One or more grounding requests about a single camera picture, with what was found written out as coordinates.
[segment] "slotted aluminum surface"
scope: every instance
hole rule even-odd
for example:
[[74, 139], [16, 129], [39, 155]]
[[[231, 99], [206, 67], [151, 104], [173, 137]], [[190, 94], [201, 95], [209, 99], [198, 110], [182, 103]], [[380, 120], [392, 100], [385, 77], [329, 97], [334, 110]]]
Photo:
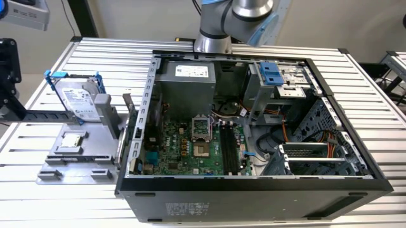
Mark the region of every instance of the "slotted aluminum surface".
[[[121, 98], [131, 93], [141, 100], [153, 49], [191, 51], [190, 42], [150, 42], [84, 38], [71, 43], [52, 71], [71, 74], [101, 72], [113, 105], [127, 108]], [[238, 55], [312, 58], [332, 86], [358, 134], [388, 176], [394, 192], [360, 207], [332, 222], [273, 224], [193, 223], [170, 227], [271, 227], [316, 225], [337, 228], [406, 226], [406, 125], [381, 91], [368, 80], [349, 55], [337, 49], [302, 47], [234, 46]], [[26, 106], [31, 109], [62, 109], [55, 93], [43, 82]], [[35, 183], [60, 124], [12, 124], [0, 140], [0, 227], [151, 227], [138, 220], [123, 199], [114, 195], [115, 185], [39, 186]]]

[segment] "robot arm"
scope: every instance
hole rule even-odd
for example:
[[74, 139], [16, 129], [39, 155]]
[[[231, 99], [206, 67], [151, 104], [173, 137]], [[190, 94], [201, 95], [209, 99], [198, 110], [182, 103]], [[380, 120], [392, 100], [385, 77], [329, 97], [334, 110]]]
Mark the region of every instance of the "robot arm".
[[202, 0], [195, 52], [231, 53], [231, 38], [258, 47], [270, 38], [278, 15], [273, 0]]
[[[262, 46], [270, 38], [278, 15], [273, 0], [202, 0], [197, 52], [231, 53], [231, 38]], [[50, 9], [46, 0], [0, 0], [0, 21], [46, 31]]]

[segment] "blue plastic clip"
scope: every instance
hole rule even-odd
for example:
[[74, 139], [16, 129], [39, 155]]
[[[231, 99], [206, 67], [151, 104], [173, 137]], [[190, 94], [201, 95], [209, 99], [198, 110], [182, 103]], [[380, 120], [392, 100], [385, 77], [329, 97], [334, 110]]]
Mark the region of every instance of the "blue plastic clip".
[[106, 94], [106, 88], [103, 84], [103, 78], [102, 75], [99, 74], [99, 71], [97, 72], [95, 79], [98, 80], [98, 85], [99, 85], [99, 92]]
[[261, 62], [259, 71], [262, 76], [266, 78], [266, 85], [281, 86], [285, 84], [277, 63]]
[[242, 152], [243, 154], [247, 154], [249, 156], [257, 156], [257, 153], [254, 153], [254, 152], [247, 152], [247, 151], [245, 151], [245, 152]]

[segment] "label sticker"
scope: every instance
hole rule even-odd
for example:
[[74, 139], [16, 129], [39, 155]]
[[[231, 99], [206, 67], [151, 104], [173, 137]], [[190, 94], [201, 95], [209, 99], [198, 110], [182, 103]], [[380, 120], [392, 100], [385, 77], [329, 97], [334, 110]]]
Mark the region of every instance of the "label sticker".
[[166, 211], [170, 216], [206, 215], [210, 203], [166, 203]]
[[177, 66], [175, 76], [178, 77], [209, 77], [207, 66]]
[[241, 116], [245, 117], [247, 115], [247, 109], [242, 108]]
[[84, 89], [63, 88], [67, 108], [84, 121], [99, 121], [101, 117], [88, 91]]

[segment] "wire bundle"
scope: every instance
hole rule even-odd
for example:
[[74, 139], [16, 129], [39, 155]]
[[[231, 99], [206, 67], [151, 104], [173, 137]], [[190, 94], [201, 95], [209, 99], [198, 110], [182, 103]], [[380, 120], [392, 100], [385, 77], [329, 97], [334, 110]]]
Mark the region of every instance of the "wire bundle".
[[[329, 138], [330, 139], [336, 139], [334, 134], [332, 134], [330, 132], [329, 132]], [[328, 142], [328, 158], [333, 158], [334, 157], [336, 146], [337, 145], [333, 146], [332, 143]]]

